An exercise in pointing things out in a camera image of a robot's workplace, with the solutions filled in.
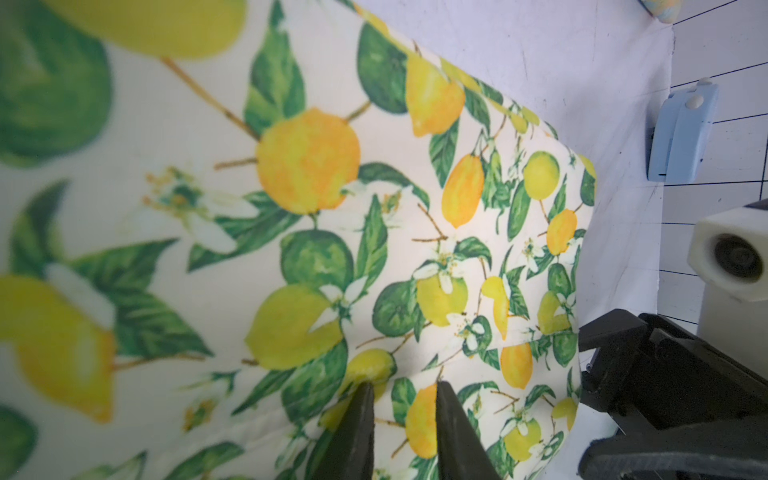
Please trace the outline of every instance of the branch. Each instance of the branch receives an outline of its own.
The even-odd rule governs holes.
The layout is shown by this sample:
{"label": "branch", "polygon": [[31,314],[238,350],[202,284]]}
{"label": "branch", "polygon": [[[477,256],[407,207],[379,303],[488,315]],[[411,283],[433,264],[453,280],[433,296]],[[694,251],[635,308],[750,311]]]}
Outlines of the branch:
{"label": "branch", "polygon": [[198,84],[192,77],[190,77],[187,72],[181,69],[175,61],[168,57],[162,57],[160,61],[165,64],[166,67],[168,67],[173,73],[176,74],[177,77],[179,77],[187,86],[198,96],[200,97],[205,103],[209,104],[211,107],[218,110],[221,114],[224,115],[224,117],[227,118],[227,120],[234,123],[239,129],[244,131],[245,133],[249,134],[251,137],[253,137],[254,140],[259,141],[261,140],[261,135],[259,135],[257,132],[253,131],[251,127],[246,125],[242,120],[240,120],[234,113],[232,113],[228,108],[224,107],[219,101],[213,97],[213,95],[209,94],[205,88],[203,88],[200,84]]}

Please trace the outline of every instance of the white table surface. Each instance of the white table surface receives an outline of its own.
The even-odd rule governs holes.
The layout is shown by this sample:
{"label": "white table surface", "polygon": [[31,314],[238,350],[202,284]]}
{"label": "white table surface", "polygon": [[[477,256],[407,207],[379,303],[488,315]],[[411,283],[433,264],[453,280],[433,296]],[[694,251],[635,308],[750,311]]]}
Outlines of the white table surface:
{"label": "white table surface", "polygon": [[[637,0],[359,3],[538,113],[592,159],[598,198],[579,264],[580,324],[613,308],[655,313],[662,188],[647,181],[645,159],[670,87],[672,28]],[[540,478],[577,478],[589,442],[614,430],[606,414],[580,408]]]}

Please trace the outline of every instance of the lemon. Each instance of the lemon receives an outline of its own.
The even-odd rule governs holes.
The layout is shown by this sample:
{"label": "lemon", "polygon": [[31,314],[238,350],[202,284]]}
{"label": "lemon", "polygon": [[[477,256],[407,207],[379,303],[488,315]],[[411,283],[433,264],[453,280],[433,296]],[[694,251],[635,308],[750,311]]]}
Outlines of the lemon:
{"label": "lemon", "polygon": [[501,277],[490,276],[480,287],[480,293],[493,299],[493,321],[498,331],[502,333],[502,340],[506,340],[509,298],[507,298],[507,292],[504,290],[504,281]]}
{"label": "lemon", "polygon": [[246,0],[43,0],[89,35],[157,57],[202,58],[232,45]]}
{"label": "lemon", "polygon": [[445,132],[462,113],[464,89],[420,55],[409,55],[406,68],[406,106],[413,134],[423,137]]}
{"label": "lemon", "polygon": [[485,173],[482,170],[480,157],[465,155],[445,182],[442,192],[442,216],[459,228],[468,223],[480,205]]}
{"label": "lemon", "polygon": [[533,375],[533,354],[527,343],[502,349],[499,358],[502,375],[507,383],[516,389],[524,389]]}
{"label": "lemon", "polygon": [[552,255],[568,250],[568,242],[576,234],[578,219],[573,210],[563,210],[555,215],[547,227],[547,248]]}
{"label": "lemon", "polygon": [[348,387],[349,394],[346,398],[327,409],[321,416],[319,424],[335,432],[341,423],[341,419],[346,413],[349,403],[352,401],[354,390],[358,385],[364,382],[373,384],[374,402],[386,392],[386,381],[397,372],[397,365],[392,354],[383,349],[370,349],[360,353],[346,366],[344,381],[339,388],[340,392],[345,392]]}
{"label": "lemon", "polygon": [[265,369],[288,370],[303,365],[342,340],[338,320],[310,332],[330,306],[328,299],[308,286],[284,286],[261,304],[245,343]]}
{"label": "lemon", "polygon": [[317,108],[267,129],[256,156],[264,191],[297,215],[338,207],[344,201],[342,188],[360,169],[355,131],[342,118]]}
{"label": "lemon", "polygon": [[531,420],[526,426],[528,427],[527,435],[522,435],[520,430],[515,427],[504,437],[504,447],[509,456],[516,462],[525,462],[531,458],[531,453],[528,450],[541,441],[541,426],[538,422]]}
{"label": "lemon", "polygon": [[406,414],[406,438],[421,458],[437,455],[437,384],[419,390]]}
{"label": "lemon", "polygon": [[528,196],[534,200],[544,200],[558,187],[558,161],[545,151],[533,153],[523,169],[523,179]]}
{"label": "lemon", "polygon": [[541,124],[541,121],[538,119],[538,115],[533,113],[532,111],[528,110],[527,107],[523,107],[520,110],[520,114],[523,116],[523,118],[529,122],[531,122],[534,125]]}
{"label": "lemon", "polygon": [[538,328],[541,330],[541,333],[549,335],[550,333],[561,332],[571,328],[568,315],[565,313],[554,314],[558,308],[560,308],[558,296],[552,291],[545,293],[538,306]]}
{"label": "lemon", "polygon": [[582,162],[584,162],[584,169],[587,171],[587,173],[590,174],[592,178],[597,178],[598,173],[594,171],[594,165],[592,164],[592,161],[586,158],[584,155],[579,155],[578,157]]}
{"label": "lemon", "polygon": [[453,291],[442,291],[437,275],[416,282],[416,301],[424,317],[437,326],[448,326],[450,313],[461,313],[469,298],[464,279],[451,278]]}
{"label": "lemon", "polygon": [[451,80],[457,81],[458,83],[464,85],[474,92],[482,92],[480,84],[477,80],[475,80],[470,74],[463,71],[461,68],[453,65],[451,62],[445,60],[444,58],[440,58],[440,67]]}
{"label": "lemon", "polygon": [[112,420],[114,335],[37,279],[0,278],[0,333],[25,378],[51,401]]}
{"label": "lemon", "polygon": [[577,408],[578,408],[578,405],[576,404],[576,402],[574,402],[573,399],[567,398],[567,399],[561,400],[552,409],[552,418],[562,419],[563,417],[565,417],[567,419],[568,431],[571,431],[571,429],[574,426],[574,422],[576,421]]}

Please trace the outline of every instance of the light blue clip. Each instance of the light blue clip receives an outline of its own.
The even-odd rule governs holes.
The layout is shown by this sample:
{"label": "light blue clip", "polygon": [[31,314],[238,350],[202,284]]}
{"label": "light blue clip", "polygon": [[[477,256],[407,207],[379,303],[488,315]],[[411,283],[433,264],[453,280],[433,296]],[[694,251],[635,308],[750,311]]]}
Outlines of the light blue clip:
{"label": "light blue clip", "polygon": [[710,137],[719,88],[709,78],[678,91],[661,106],[648,162],[648,180],[667,185],[696,179]]}

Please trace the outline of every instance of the lemon print fabric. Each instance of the lemon print fabric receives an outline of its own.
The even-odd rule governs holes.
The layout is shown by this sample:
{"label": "lemon print fabric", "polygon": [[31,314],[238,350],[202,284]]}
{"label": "lemon print fabric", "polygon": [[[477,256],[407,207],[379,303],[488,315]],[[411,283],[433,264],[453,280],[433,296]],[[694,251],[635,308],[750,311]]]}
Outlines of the lemon print fabric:
{"label": "lemon print fabric", "polygon": [[437,476],[440,381],[557,455],[599,164],[380,13],[0,6],[0,480],[312,478],[365,382],[374,478]]}

